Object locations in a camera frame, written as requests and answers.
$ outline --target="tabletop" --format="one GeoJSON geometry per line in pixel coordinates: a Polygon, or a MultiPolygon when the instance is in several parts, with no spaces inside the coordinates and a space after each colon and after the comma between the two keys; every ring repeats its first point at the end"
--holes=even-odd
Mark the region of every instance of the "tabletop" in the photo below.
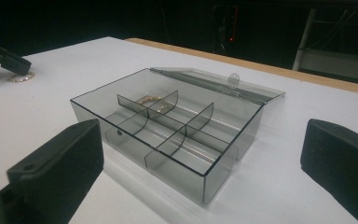
{"type": "Polygon", "coordinates": [[[209,204],[103,144],[103,172],[71,223],[358,223],[299,162],[309,119],[358,132],[357,84],[139,39],[106,37],[24,58],[33,63],[29,81],[7,82],[0,68],[0,189],[8,168],[77,122],[70,99],[144,68],[192,67],[286,94],[266,106],[255,141],[209,204]]]}

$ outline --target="clear storage box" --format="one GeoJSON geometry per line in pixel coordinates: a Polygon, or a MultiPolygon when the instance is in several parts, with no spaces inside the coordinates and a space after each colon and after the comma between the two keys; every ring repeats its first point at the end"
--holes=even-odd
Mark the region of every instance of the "clear storage box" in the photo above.
{"type": "Polygon", "coordinates": [[[195,69],[151,68],[71,100],[103,141],[196,203],[207,203],[282,91],[195,69]]]}

